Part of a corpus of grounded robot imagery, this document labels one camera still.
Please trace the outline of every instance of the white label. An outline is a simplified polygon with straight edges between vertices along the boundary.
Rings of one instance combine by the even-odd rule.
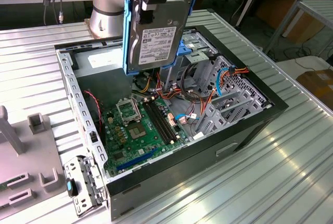
[[[93,69],[102,66],[120,64],[123,58],[123,52],[120,48],[112,49],[109,52],[91,55],[88,57]]]
[[[199,132],[199,133],[197,133],[197,134],[193,137],[193,139],[196,140],[196,139],[199,139],[199,138],[201,138],[201,137],[203,137],[203,133],[202,133],[202,132]]]
[[[329,76],[326,74],[317,74],[322,80],[329,80]]]
[[[192,114],[190,115],[190,118],[196,119],[196,118],[197,118],[197,114],[192,113]]]
[[[144,30],[139,64],[167,60],[177,27]]]

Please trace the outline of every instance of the blue cable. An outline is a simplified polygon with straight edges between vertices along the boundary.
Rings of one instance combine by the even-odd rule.
[[[216,90],[219,96],[222,96],[221,90],[220,90],[220,76],[222,71],[227,71],[229,70],[228,68],[222,68],[219,70],[216,76]]]

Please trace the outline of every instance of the motherboard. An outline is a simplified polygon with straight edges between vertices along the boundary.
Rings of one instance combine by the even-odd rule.
[[[125,172],[188,143],[182,126],[172,121],[171,115],[161,98],[122,101],[120,106],[104,112],[108,155],[104,168],[110,175]]]

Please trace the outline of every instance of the blue expansion slot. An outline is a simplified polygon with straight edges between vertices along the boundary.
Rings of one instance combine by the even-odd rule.
[[[125,168],[128,168],[134,164],[137,164],[139,163],[140,161],[143,161],[143,160],[146,160],[146,159],[149,159],[153,154],[154,152],[157,150],[157,148],[155,148],[154,150],[150,151],[149,153],[147,154],[144,154],[142,156],[139,156],[139,157],[136,157],[135,159],[133,160],[130,160],[128,161],[127,163],[124,163],[122,165],[119,165],[117,166],[117,170],[122,170],[122,169],[125,169]]]

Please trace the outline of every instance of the ribbed metal surface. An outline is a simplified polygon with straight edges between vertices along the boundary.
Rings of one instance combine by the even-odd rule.
[[[333,222],[333,117],[216,14],[193,13],[289,105],[245,149],[117,220],[119,223]],[[53,45],[90,39],[83,23],[0,32],[0,103],[11,122],[51,118],[62,162],[84,154]],[[4,223],[107,223],[100,208],[78,219],[64,192]]]
[[[300,0],[298,7],[333,29],[333,0]]]

